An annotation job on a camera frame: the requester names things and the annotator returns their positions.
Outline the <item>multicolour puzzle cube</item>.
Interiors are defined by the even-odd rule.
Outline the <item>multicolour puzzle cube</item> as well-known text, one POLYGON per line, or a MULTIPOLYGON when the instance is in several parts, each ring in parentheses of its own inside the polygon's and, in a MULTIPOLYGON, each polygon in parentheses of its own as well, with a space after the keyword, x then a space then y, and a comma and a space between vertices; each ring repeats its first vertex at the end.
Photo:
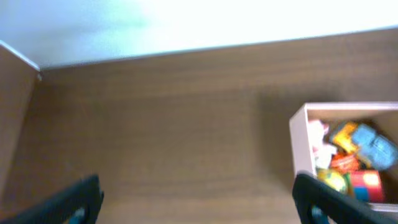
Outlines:
POLYGON ((344 176, 348 194, 357 200, 368 203, 384 203, 385 194, 377 170, 357 170, 344 176))

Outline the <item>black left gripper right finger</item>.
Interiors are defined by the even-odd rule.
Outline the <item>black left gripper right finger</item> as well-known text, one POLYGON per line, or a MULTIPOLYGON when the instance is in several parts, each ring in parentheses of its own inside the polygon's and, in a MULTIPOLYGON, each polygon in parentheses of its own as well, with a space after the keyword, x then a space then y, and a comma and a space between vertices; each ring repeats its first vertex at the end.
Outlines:
POLYGON ((317 207, 337 223, 395 224, 397 220, 374 211, 370 206, 343 195, 305 172, 295 176, 292 196, 302 223, 315 223, 317 207))

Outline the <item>orange round wheel toy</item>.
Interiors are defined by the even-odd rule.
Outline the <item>orange round wheel toy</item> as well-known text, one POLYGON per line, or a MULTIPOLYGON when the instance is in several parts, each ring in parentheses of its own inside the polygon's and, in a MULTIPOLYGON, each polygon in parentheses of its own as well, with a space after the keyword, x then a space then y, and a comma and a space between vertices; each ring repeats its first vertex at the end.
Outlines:
POLYGON ((361 164, 354 154, 338 153, 332 157, 330 168, 341 174, 360 170, 361 164))

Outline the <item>white duck toy pink hat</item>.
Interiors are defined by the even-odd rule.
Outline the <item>white duck toy pink hat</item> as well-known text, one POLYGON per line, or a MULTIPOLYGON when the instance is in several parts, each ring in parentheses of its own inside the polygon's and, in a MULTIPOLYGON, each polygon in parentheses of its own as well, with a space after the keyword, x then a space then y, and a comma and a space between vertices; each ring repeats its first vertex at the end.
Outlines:
POLYGON ((319 119, 308 122, 308 137, 313 150, 315 167, 317 169, 328 169, 332 157, 338 152, 336 146, 324 141, 329 132, 329 125, 319 119))

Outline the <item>yellow ball with blue letters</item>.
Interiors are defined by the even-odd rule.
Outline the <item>yellow ball with blue letters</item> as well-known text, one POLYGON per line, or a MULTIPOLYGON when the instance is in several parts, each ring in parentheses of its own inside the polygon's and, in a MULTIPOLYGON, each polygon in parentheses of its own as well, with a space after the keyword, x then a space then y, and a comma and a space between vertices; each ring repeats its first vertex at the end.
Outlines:
POLYGON ((347 194, 348 192, 348 184, 345 178, 335 170, 318 169, 317 179, 342 194, 347 194))

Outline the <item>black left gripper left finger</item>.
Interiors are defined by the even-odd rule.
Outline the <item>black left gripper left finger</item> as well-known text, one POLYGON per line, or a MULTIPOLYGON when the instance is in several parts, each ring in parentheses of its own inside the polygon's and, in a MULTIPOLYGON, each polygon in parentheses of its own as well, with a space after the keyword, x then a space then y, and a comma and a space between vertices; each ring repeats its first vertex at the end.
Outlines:
POLYGON ((97 174, 78 180, 1 224, 96 223, 104 200, 97 174))

